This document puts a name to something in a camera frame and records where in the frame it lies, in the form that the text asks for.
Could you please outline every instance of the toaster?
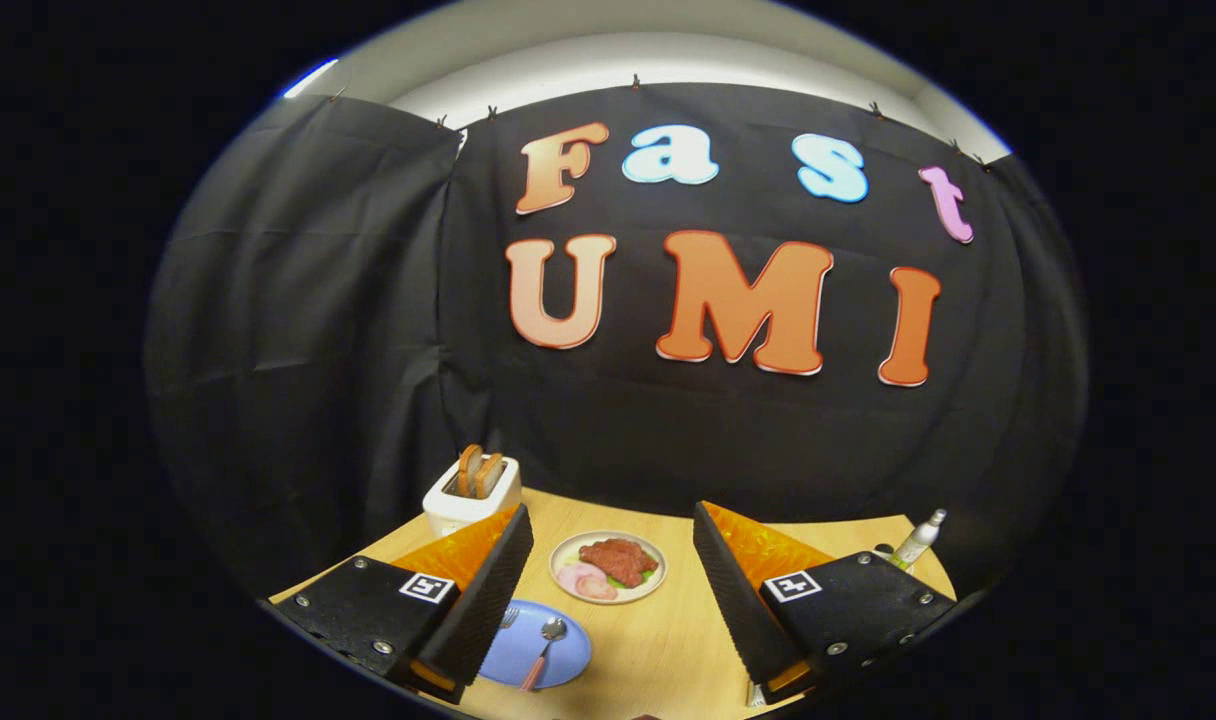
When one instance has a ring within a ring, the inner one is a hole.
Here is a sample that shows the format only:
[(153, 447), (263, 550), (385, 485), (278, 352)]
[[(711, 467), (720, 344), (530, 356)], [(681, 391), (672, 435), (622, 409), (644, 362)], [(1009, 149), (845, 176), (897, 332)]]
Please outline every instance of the toaster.
[(483, 500), (457, 495), (457, 468), (458, 462), (449, 466), (421, 500), (421, 508), (426, 511), (434, 538), (451, 536), (471, 523), (502, 510), (511, 510), (520, 502), (520, 465), (513, 457), (502, 456), (502, 474)]

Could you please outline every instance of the blue plate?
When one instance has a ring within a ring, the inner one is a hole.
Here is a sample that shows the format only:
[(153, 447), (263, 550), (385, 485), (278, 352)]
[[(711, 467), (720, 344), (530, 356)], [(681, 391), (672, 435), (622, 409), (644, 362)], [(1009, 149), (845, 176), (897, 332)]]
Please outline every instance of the blue plate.
[(576, 620), (553, 607), (525, 600), (512, 600), (510, 606), (518, 607), (520, 615), (516, 618), (516, 624), (497, 630), (497, 637), (492, 640), (492, 647), (479, 669), (480, 675), (495, 684), (520, 687), (547, 642), (541, 637), (541, 625), (550, 618), (563, 618), (568, 632), (550, 643), (545, 666), (536, 679), (536, 688), (553, 688), (554, 685), (567, 684), (586, 669), (590, 663), (590, 636)]

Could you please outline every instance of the toast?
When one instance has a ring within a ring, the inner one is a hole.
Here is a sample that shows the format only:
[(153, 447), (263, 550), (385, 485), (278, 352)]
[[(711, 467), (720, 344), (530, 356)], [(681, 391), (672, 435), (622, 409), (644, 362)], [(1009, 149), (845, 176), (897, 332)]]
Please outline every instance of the toast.
[(502, 479), (502, 454), (494, 452), (484, 460), (484, 465), (480, 466), (479, 471), (475, 472), (474, 482), (472, 482), (472, 489), (474, 489), (475, 500), (484, 500), (492, 493), (492, 489), (497, 485), (497, 480)]
[(474, 483), (475, 473), (479, 473), (479, 468), (484, 465), (484, 448), (471, 445), (466, 448), (461, 454), (461, 460), (457, 462), (457, 495), (461, 497), (474, 497), (474, 488), (471, 484)]

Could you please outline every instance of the spray bottle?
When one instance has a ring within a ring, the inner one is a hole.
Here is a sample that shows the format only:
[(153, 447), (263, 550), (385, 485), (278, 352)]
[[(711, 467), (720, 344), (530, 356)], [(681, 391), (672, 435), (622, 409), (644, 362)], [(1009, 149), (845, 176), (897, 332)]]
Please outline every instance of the spray bottle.
[(893, 552), (893, 557), (888, 557), (888, 561), (902, 570), (908, 569), (928, 550), (928, 546), (931, 546), (934, 539), (938, 539), (938, 528), (941, 528), (941, 521), (945, 519), (945, 510), (933, 512), (931, 518), (916, 528), (910, 534), (910, 538), (906, 538), (905, 542), (901, 542), (901, 547), (896, 552)]

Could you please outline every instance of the meat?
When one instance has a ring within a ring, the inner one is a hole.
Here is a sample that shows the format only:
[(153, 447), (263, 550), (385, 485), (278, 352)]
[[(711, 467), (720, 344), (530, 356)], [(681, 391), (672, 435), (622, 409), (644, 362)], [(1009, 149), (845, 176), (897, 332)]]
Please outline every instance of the meat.
[(589, 562), (573, 562), (556, 575), (565, 591), (593, 600), (617, 600), (617, 587), (608, 584), (608, 575)]
[(589, 562), (608, 574), (608, 578), (626, 585), (638, 587), (644, 581), (647, 570), (657, 569), (652, 559), (638, 542), (623, 538), (608, 538), (604, 541), (585, 544), (580, 550), (581, 562)]

